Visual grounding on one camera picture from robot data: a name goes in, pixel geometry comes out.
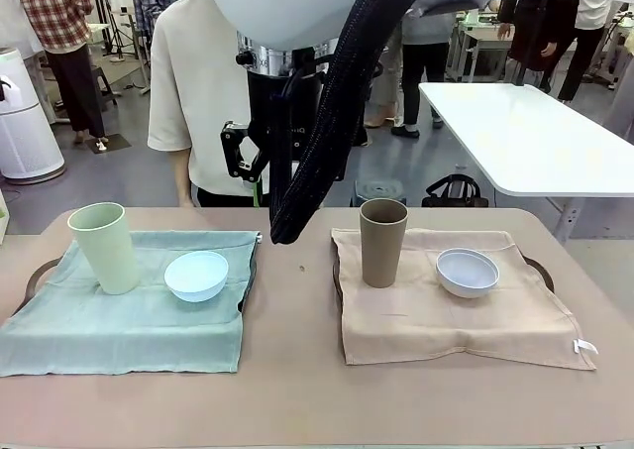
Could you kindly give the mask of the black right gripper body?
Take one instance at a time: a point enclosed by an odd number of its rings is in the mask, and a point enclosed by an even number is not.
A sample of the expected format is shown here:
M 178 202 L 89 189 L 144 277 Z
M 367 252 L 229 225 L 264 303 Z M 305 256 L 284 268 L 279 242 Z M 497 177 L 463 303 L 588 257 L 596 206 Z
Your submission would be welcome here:
M 316 121 L 316 112 L 324 72 L 304 75 L 292 89 L 289 99 L 289 119 L 292 131 L 292 160 L 299 162 Z M 269 77 L 248 73 L 251 121 L 248 136 L 258 151 L 252 161 L 262 162 L 262 152 L 268 149 L 268 132 L 273 124 L 273 101 L 282 93 L 288 77 Z

